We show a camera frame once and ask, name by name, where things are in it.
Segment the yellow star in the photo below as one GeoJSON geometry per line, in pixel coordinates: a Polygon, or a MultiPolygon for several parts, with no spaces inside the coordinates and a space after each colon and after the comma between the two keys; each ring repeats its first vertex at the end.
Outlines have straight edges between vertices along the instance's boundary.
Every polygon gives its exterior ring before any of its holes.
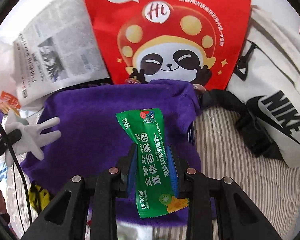
{"type": "Polygon", "coordinates": [[[224,61],[221,61],[222,66],[224,66],[225,64],[228,64],[227,59],[225,59],[224,61]]]}

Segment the green wet wipe packet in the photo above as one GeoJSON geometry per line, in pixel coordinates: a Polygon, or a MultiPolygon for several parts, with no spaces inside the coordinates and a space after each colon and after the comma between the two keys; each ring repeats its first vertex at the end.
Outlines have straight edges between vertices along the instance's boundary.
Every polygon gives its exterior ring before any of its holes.
{"type": "Polygon", "coordinates": [[[188,206],[174,196],[161,110],[130,110],[116,114],[122,128],[138,145],[136,204],[141,218],[166,215],[188,206]]]}

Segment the metal screw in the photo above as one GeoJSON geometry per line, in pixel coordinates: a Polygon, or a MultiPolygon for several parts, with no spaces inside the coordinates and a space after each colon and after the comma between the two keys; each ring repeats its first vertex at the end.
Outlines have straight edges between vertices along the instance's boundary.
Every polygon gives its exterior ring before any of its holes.
{"type": "Polygon", "coordinates": [[[80,180],[81,180],[81,176],[79,176],[79,175],[75,175],[72,177],[73,182],[79,182],[80,180]]]}
{"type": "Polygon", "coordinates": [[[119,169],[116,168],[116,167],[112,167],[112,168],[109,169],[109,172],[110,172],[111,174],[116,174],[116,173],[118,173],[118,171],[119,171],[119,169]]]}
{"type": "Polygon", "coordinates": [[[223,181],[226,183],[226,184],[231,184],[233,182],[233,179],[231,179],[230,177],[224,177],[223,178],[223,181]]]}
{"type": "Polygon", "coordinates": [[[187,169],[187,173],[188,173],[188,174],[192,174],[192,175],[193,175],[193,174],[195,174],[196,172],[197,172],[197,171],[196,171],[194,168],[188,168],[188,169],[187,169]]]}

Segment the red bag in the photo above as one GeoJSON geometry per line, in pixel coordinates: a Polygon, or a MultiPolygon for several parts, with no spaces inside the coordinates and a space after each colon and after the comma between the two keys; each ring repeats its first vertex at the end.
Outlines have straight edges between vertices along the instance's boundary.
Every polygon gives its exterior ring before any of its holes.
{"type": "Polygon", "coordinates": [[[115,84],[177,79],[224,89],[250,0],[85,0],[115,84]]]}

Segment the newspaper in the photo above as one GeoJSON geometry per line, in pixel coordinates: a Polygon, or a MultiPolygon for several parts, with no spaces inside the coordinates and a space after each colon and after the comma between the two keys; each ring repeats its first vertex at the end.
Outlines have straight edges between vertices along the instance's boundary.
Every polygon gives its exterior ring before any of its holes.
{"type": "Polygon", "coordinates": [[[109,77],[83,0],[53,0],[13,46],[21,106],[68,86],[109,77]]]}

